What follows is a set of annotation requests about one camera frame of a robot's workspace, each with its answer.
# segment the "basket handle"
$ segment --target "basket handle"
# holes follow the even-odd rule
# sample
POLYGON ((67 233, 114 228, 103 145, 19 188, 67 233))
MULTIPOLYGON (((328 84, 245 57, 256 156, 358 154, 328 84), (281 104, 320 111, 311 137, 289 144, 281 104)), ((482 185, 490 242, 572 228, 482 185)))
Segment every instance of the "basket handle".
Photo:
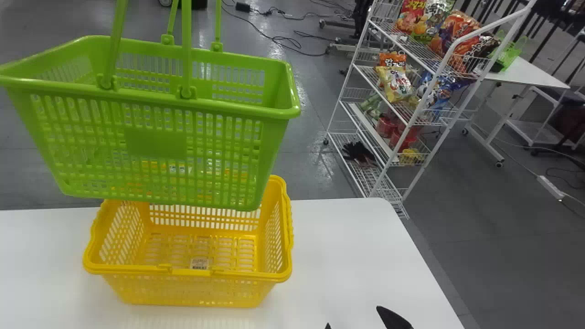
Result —
MULTIPOLYGON (((178 0, 173 1, 171 7, 171 14, 168 17, 167 33, 161 36, 163 44, 174 44, 173 29, 175 26, 175 17, 177 16, 178 0)), ((211 50, 215 52, 223 51, 223 44, 221 43, 221 0, 215 1, 215 41, 211 43, 211 50)))
POLYGON ((288 249, 292 249, 294 246, 294 234, 293 232, 293 211, 291 210, 291 199, 288 197, 286 191, 283 192, 283 204, 286 212, 286 216, 288 217, 287 226, 288 226, 288 249))
MULTIPOLYGON (((173 1, 171 9, 172 22, 169 21, 172 32, 172 24, 177 13, 178 0, 173 1)), ((128 8, 128 0, 118 0, 116 4, 116 14, 112 27, 112 35, 110 37, 110 49, 108 54, 108 61, 103 74, 98 74, 98 86, 105 90, 116 90, 116 76, 114 71, 116 69, 116 60, 118 59, 118 49, 120 46, 120 39, 122 38, 122 31, 124 27, 124 18, 128 8)), ((183 8, 181 10, 182 28, 183 28, 183 84, 179 86, 177 91, 178 98, 195 98, 196 89, 191 86, 191 1, 183 1, 183 8)))
POLYGON ((118 0, 116 3, 116 14, 113 19, 112 35, 110 36, 110 49, 108 53, 108 61, 103 74, 98 74, 98 87, 106 90, 116 89, 114 70, 116 69, 116 59, 118 59, 118 48, 120 46, 120 39, 122 38, 122 30, 124 28, 124 18, 126 16, 126 9, 128 8, 128 0, 118 0))

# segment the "white metal shelving rack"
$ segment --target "white metal shelving rack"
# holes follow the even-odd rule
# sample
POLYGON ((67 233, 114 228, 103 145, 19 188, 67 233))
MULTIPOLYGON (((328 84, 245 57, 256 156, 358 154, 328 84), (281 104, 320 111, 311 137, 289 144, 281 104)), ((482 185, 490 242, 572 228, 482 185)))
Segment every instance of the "white metal shelving rack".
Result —
MULTIPOLYGON (((408 197, 456 121, 469 120, 473 117, 473 111, 468 112, 465 110, 469 101, 479 88, 481 82, 485 79, 495 59, 498 58, 504 50, 505 45, 508 44, 521 26, 536 0, 531 0, 520 11, 455 40, 444 57, 435 54, 427 45, 413 41, 409 36, 395 27, 396 20, 402 8, 402 2, 403 0, 374 0, 363 33, 358 41, 356 51, 347 71, 341 93, 339 94, 329 125, 327 126, 324 144, 328 145, 331 142, 333 148, 343 159, 342 149, 344 144, 351 141, 362 141, 375 155, 377 166, 365 167, 357 164, 353 160, 344 159, 345 167, 356 183, 357 189, 363 197, 385 198, 394 205, 394 208, 400 216, 408 218, 402 202, 408 197), (462 42, 484 32, 491 31, 505 23, 512 23, 512 28, 504 38, 501 46, 497 49, 492 60, 453 54, 457 45, 462 42), (368 47, 368 40, 371 37, 381 41, 381 46, 378 51, 368 47), (425 104, 425 100, 429 97, 431 88, 427 88, 427 91, 422 96, 422 101, 418 103, 417 107, 413 107, 406 102, 389 103, 383 91, 378 87, 378 76, 374 71, 374 66, 378 63, 379 51, 384 48, 385 43, 404 51, 408 56, 409 64, 414 64, 417 67, 431 72, 433 79, 429 85, 435 85, 439 76, 472 80, 469 93, 462 104, 458 107, 450 104, 450 107, 446 106, 445 108, 447 109, 441 111, 425 109, 423 104, 425 104), (474 68, 482 66, 484 67, 483 71, 474 70, 474 68), (362 84, 359 87, 350 86, 352 84, 350 80, 355 82, 355 79, 352 78, 353 76, 361 77, 359 80, 362 80, 362 84), (415 145, 410 145, 410 148, 416 148, 419 153, 406 154, 400 153, 398 148, 392 149, 388 145, 388 140, 382 138, 376 132, 374 123, 362 113, 358 106, 359 103, 368 99, 374 93, 377 93, 386 102, 389 109, 406 125, 397 145, 402 145, 413 126, 442 127, 445 129, 443 134, 441 134, 441 137, 432 148, 428 147, 420 139, 415 142, 415 145), (349 120, 337 120, 336 112, 339 110, 342 110, 349 117, 349 120), (397 188, 388 175, 390 170, 400 170, 400 167, 414 166, 418 166, 419 169, 408 187, 397 188)), ((416 71, 410 71, 408 74, 412 85, 416 86, 420 75, 416 71)))

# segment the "shopping basket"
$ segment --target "shopping basket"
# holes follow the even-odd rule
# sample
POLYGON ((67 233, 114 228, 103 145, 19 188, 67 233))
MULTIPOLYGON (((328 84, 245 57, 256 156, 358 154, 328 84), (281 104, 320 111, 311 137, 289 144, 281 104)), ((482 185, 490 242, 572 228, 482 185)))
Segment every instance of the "shopping basket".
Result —
POLYGON ((291 274, 286 184, 252 212, 106 200, 83 264, 132 304, 253 307, 291 274))
POLYGON ((222 51, 86 36, 0 66, 20 117, 64 194, 255 210, 288 120, 300 113, 291 67, 222 51))

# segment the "yellow shopping basket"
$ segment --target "yellow shopping basket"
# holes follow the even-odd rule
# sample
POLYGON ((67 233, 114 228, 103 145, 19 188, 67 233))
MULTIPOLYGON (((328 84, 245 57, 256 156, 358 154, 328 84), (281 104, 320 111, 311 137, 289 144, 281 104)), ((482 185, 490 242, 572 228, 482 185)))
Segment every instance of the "yellow shopping basket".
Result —
POLYGON ((126 303, 254 307, 291 274, 292 228, 278 176, 251 212, 106 200, 83 264, 126 303))

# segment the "white table with wheels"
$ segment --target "white table with wheels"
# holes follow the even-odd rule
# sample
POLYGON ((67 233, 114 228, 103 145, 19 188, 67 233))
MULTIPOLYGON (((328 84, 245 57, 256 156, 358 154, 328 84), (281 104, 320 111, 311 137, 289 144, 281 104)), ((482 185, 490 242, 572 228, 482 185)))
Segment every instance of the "white table with wheels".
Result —
POLYGON ((97 208, 0 211, 0 328, 382 329, 381 305, 415 329, 463 329, 390 203, 292 208, 292 275, 255 309, 123 304, 81 264, 97 208))
POLYGON ((467 135, 468 132, 471 133, 471 135, 475 137, 495 157, 495 165, 497 167, 502 167, 504 163, 504 157, 498 151, 496 151, 496 149, 494 149, 494 147, 491 145, 491 142, 500 132, 504 124, 507 123, 510 116, 517 110, 516 106, 518 103, 530 92, 532 87, 549 87, 564 90, 569 89, 569 86, 559 79, 551 76, 547 72, 541 70, 532 63, 529 63, 522 57, 518 57, 516 60, 514 60, 510 67, 504 72, 488 73, 486 75, 486 80, 493 81, 495 84, 490 88, 487 96, 477 106, 477 109, 480 109, 487 103, 488 99, 494 93, 495 89, 500 86, 500 84, 509 83, 524 86, 524 89, 512 102, 510 108, 507 109, 503 114, 500 114, 500 120, 486 138, 484 138, 482 134, 473 128, 473 118, 465 125, 465 128, 463 128, 463 134, 467 135))

